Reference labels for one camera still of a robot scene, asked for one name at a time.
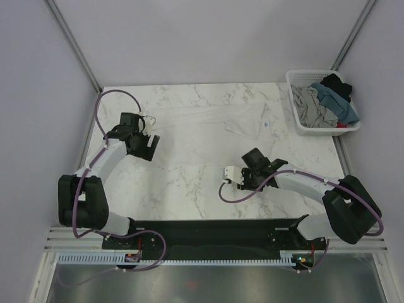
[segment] table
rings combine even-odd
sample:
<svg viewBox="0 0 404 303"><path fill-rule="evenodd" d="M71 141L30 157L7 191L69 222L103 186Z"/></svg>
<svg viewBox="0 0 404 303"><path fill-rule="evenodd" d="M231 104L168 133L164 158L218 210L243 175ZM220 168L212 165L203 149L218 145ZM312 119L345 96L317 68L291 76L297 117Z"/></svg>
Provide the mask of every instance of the table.
<svg viewBox="0 0 404 303"><path fill-rule="evenodd" d="M343 177L332 137L300 137L286 83L120 86L132 93L147 112L150 108L255 104L270 108L270 129L275 139L270 160L282 158L295 166L329 177ZM106 95L98 116L105 130L119 123L121 112L138 112L131 98L121 93ZM102 144L98 127L92 131L86 162ZM325 212L319 203L283 189L266 188L251 199L229 205L218 197L223 167L139 167L127 156L104 184L110 210L135 220L197 220L286 218ZM226 186L228 199L242 198L248 191Z"/></svg>

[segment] white cloth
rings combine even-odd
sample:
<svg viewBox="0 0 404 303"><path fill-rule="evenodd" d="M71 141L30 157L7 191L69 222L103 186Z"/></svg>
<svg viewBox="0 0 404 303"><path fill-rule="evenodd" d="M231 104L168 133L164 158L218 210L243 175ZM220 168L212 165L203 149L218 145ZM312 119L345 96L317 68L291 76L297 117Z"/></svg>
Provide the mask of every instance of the white cloth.
<svg viewBox="0 0 404 303"><path fill-rule="evenodd" d="M266 104L150 109L160 141L153 160L137 165L244 165L241 156L254 147L271 153L269 113Z"/></svg>

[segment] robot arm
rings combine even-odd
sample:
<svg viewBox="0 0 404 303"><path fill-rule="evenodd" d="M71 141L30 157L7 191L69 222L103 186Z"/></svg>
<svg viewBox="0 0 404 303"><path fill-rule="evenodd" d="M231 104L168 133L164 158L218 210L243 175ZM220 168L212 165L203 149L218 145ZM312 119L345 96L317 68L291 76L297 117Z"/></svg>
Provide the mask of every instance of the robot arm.
<svg viewBox="0 0 404 303"><path fill-rule="evenodd" d="M99 230L108 234L126 235L129 218L109 211L104 184L115 166L126 156L151 161L160 139L151 136L154 124L151 117L122 113L119 125L107 133L108 148L87 173L78 198L77 226ZM73 175L63 175L58 183L59 222L72 226L73 203L84 166Z"/></svg>
<svg viewBox="0 0 404 303"><path fill-rule="evenodd" d="M355 244L376 223L374 214L363 203L337 187L344 187L359 196L359 199L363 199L381 217L381 211L369 193L351 175L344 179L325 178L297 169L284 160L270 162L257 148L245 154L242 159L247 168L227 167L224 170L223 178L235 182L237 189L254 191L270 175L280 172L265 186L295 191L324 205L326 213L305 215L291 226L291 231L294 229L306 240L337 235L345 242Z"/></svg>

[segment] blue cloth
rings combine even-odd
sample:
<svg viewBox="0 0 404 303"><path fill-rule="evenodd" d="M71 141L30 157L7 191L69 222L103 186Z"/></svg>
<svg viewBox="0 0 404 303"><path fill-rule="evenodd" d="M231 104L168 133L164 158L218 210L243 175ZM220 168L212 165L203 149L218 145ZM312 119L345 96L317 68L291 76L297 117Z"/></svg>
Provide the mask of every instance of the blue cloth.
<svg viewBox="0 0 404 303"><path fill-rule="evenodd" d="M359 117L351 108L348 101L339 96L339 94L332 89L320 83L313 83L310 87L318 91L317 98L320 104L332 111L338 117L339 123L354 125L359 121Z"/></svg>

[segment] white laundry basket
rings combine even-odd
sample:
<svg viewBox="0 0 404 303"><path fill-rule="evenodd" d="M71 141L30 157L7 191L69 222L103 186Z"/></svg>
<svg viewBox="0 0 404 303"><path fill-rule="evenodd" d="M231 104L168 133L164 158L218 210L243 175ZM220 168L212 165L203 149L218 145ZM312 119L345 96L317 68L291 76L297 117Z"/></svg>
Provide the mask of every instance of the white laundry basket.
<svg viewBox="0 0 404 303"><path fill-rule="evenodd" d="M321 82L323 78L328 76L329 74L336 74L338 77L340 77L342 82L344 82L343 78L337 71L330 71L327 69L298 69L294 71L288 71L286 73L290 103L292 104L293 113L296 121L296 130L297 133L301 136L340 136L341 134L345 134L349 131L357 131L360 128L360 121L354 126L348 126L347 128L307 128L300 123L291 85L294 85L296 87L310 86L315 82ZM350 105L357 113L353 101L351 101Z"/></svg>

